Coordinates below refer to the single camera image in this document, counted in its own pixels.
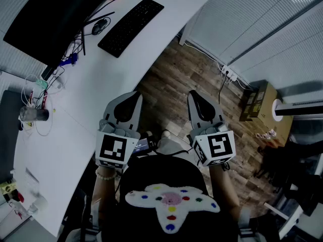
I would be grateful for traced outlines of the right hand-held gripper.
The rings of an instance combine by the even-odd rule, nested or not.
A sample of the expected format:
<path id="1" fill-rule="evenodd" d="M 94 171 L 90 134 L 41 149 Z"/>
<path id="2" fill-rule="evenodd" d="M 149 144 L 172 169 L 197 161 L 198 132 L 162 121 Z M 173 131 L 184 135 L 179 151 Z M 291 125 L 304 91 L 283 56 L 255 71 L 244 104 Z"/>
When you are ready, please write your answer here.
<path id="1" fill-rule="evenodd" d="M 202 166 L 219 165 L 234 158 L 234 132 L 224 122 L 220 105 L 209 95 L 196 90 L 189 91 L 187 102 L 193 127 L 190 144 Z"/>

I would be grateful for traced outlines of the black keyboard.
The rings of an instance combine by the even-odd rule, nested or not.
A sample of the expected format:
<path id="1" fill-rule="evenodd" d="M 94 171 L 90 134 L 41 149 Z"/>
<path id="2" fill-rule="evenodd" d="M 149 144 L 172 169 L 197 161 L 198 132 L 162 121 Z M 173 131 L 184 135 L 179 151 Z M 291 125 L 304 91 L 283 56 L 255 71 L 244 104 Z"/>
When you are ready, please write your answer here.
<path id="1" fill-rule="evenodd" d="M 98 47 L 119 58 L 132 40 L 162 10 L 153 0 L 142 0 L 131 9 L 98 43 Z"/>

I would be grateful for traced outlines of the small black screen device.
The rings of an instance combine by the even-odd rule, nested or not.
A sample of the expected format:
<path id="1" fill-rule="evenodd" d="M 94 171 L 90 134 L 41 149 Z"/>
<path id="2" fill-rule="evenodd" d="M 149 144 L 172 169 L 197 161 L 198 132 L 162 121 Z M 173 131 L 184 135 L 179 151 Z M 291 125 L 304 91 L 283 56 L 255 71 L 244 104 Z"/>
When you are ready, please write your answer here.
<path id="1" fill-rule="evenodd" d="M 132 156 L 145 156 L 153 152 L 156 148 L 156 139 L 154 138 L 151 131 L 147 131 L 141 134 L 140 139 L 132 153 Z"/>

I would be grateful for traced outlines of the white floor power strip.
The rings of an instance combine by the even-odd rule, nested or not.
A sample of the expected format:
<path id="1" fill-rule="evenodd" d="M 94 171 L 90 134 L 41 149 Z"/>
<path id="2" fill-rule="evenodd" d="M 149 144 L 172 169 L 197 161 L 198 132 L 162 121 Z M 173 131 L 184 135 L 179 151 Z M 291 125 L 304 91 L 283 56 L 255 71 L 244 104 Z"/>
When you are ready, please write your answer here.
<path id="1" fill-rule="evenodd" d="M 227 83 L 237 81 L 237 78 L 238 78 L 237 74 L 233 70 L 231 70 L 227 65 L 222 66 L 221 72 L 223 73 L 225 81 Z"/>

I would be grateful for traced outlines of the pink white object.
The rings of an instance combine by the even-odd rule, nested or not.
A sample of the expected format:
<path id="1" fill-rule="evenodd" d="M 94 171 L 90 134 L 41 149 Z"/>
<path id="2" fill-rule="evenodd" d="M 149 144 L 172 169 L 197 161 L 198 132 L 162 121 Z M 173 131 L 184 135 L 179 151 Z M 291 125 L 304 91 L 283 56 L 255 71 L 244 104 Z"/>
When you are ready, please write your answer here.
<path id="1" fill-rule="evenodd" d="M 262 140 L 273 140 L 277 137 L 277 133 L 273 129 L 267 131 L 257 130 L 255 131 L 255 136 Z"/>

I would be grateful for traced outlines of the brown cardboard box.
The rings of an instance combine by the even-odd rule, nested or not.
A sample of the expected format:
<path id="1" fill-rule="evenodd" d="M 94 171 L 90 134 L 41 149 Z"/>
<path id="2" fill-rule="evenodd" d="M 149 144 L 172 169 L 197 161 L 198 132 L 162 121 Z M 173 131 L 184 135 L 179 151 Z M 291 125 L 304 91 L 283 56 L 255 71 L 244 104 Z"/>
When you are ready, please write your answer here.
<path id="1" fill-rule="evenodd" d="M 288 141 L 293 122 L 292 116 L 284 116 L 280 122 L 273 119 L 272 104 L 275 99 L 283 102 L 277 90 L 269 83 L 263 83 L 258 91 L 251 92 L 243 109 L 239 121 L 248 122 L 255 135 L 257 130 L 273 129 L 277 137 L 273 140 L 262 140 L 264 144 L 272 148 L 284 147 Z"/>

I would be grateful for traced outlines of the person's black star-patch vest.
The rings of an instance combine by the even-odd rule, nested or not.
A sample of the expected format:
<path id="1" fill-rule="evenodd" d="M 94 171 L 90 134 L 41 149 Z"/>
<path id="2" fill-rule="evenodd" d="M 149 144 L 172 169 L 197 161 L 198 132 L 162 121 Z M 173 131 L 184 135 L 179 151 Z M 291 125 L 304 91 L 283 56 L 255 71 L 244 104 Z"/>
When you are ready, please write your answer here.
<path id="1" fill-rule="evenodd" d="M 135 159 L 120 180 L 120 197 L 131 206 L 154 208 L 165 232 L 176 233 L 189 212 L 229 213 L 209 195 L 200 170 L 191 162 L 153 155 Z"/>

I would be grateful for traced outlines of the black monitor stand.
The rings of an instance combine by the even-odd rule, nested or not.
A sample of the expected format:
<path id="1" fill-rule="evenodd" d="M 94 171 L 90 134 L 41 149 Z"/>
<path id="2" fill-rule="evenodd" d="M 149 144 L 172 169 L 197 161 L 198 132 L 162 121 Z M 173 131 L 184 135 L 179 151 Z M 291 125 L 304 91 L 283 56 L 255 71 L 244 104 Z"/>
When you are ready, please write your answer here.
<path id="1" fill-rule="evenodd" d="M 85 26 L 93 23 L 93 22 L 96 22 L 98 20 L 101 20 L 105 17 L 108 17 L 109 15 L 112 15 L 114 14 L 115 12 L 111 12 L 111 13 L 108 13 L 108 14 L 105 14 L 105 15 L 102 15 L 100 17 L 97 17 L 97 18 L 94 18 L 93 20 L 89 20 L 89 21 L 86 21 L 83 23 L 82 27 L 81 27 L 81 41 L 82 41 L 82 49 L 83 49 L 83 54 L 86 55 L 86 52 L 85 52 L 85 41 L 84 41 L 84 37 L 85 37 L 85 34 L 84 34 L 84 28 Z"/>

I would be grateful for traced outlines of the white desk leg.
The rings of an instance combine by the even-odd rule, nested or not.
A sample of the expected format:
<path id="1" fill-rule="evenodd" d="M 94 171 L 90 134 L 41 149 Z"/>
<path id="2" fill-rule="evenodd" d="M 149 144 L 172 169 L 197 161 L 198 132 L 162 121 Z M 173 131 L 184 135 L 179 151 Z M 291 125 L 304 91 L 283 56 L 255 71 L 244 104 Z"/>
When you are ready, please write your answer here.
<path id="1" fill-rule="evenodd" d="M 189 37 L 189 35 L 190 35 L 190 33 L 191 33 L 191 31 L 192 31 L 192 28 L 194 27 L 194 25 L 195 25 L 195 22 L 196 22 L 196 20 L 197 20 L 197 18 L 198 18 L 198 14 L 199 14 L 199 12 L 197 12 L 188 22 L 187 22 L 187 24 L 185 25 L 185 27 L 184 27 L 184 30 L 183 30 L 183 33 L 182 33 L 182 36 L 181 36 L 181 38 L 180 38 L 180 41 L 179 41 L 179 44 L 181 45 L 181 46 L 183 46 L 184 45 L 184 43 L 186 42 L 186 40 L 188 39 L 188 37 Z"/>

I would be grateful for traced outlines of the black computer mouse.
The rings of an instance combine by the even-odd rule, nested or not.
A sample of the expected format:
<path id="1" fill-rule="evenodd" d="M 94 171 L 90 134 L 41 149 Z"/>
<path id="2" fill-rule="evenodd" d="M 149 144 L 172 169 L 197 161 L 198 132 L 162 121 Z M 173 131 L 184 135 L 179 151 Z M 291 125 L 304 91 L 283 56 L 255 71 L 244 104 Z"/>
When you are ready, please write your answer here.
<path id="1" fill-rule="evenodd" d="M 92 28 L 92 35 L 98 35 L 107 25 L 106 19 L 100 19 L 97 21 Z"/>

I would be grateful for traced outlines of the clear bottle with black base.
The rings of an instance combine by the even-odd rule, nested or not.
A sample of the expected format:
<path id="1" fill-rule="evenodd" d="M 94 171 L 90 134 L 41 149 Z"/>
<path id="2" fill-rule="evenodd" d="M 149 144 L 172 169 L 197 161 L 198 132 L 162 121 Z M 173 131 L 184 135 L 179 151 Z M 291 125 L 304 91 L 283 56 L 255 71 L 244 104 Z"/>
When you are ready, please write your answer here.
<path id="1" fill-rule="evenodd" d="M 37 109 L 23 106 L 20 109 L 20 119 L 24 122 L 47 121 L 49 111 L 47 109 Z"/>

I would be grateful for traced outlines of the white round-base stand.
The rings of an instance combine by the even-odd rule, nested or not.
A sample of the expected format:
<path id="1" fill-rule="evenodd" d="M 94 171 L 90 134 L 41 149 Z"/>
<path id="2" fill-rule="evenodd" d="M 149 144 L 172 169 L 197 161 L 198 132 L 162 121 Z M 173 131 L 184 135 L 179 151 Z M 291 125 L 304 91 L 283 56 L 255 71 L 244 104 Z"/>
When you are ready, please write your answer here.
<path id="1" fill-rule="evenodd" d="M 283 103 L 275 99 L 272 104 L 272 116 L 280 122 L 284 116 L 294 120 L 323 120 L 323 100 Z"/>

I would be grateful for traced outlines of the black office chair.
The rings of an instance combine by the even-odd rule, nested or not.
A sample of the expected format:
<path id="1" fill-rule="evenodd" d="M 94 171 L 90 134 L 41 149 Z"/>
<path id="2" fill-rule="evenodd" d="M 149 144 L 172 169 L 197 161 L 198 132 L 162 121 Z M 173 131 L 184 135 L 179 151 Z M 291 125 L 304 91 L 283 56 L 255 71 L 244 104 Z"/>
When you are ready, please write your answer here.
<path id="1" fill-rule="evenodd" d="M 308 160 L 323 153 L 323 140 L 309 145 L 287 142 L 284 147 L 266 146 L 257 150 L 263 161 L 253 176 L 261 178 L 268 173 L 276 193 L 283 190 L 287 199 L 294 199 L 303 213 L 311 216 L 317 205 L 323 204 L 323 176 L 309 172 L 314 163 Z"/>

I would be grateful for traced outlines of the dark gray flat panel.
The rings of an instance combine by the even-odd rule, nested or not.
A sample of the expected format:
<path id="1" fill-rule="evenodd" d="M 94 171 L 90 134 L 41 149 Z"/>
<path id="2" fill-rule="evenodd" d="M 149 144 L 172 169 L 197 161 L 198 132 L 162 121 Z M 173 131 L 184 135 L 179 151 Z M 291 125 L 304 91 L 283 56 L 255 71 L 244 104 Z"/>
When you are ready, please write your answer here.
<path id="1" fill-rule="evenodd" d="M 12 178 L 14 155 L 19 132 L 20 94 L 6 90 L 0 101 L 0 184 Z"/>

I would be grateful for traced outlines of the yellow block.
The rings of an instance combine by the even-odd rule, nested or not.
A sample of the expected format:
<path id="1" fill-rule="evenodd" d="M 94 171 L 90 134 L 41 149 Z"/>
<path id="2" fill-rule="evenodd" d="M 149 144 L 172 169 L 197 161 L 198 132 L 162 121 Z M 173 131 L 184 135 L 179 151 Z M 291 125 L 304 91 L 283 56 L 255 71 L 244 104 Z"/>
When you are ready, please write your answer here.
<path id="1" fill-rule="evenodd" d="M 4 182 L 0 184 L 0 192 L 3 195 L 11 193 L 12 191 L 17 189 L 17 184 L 15 181 Z"/>

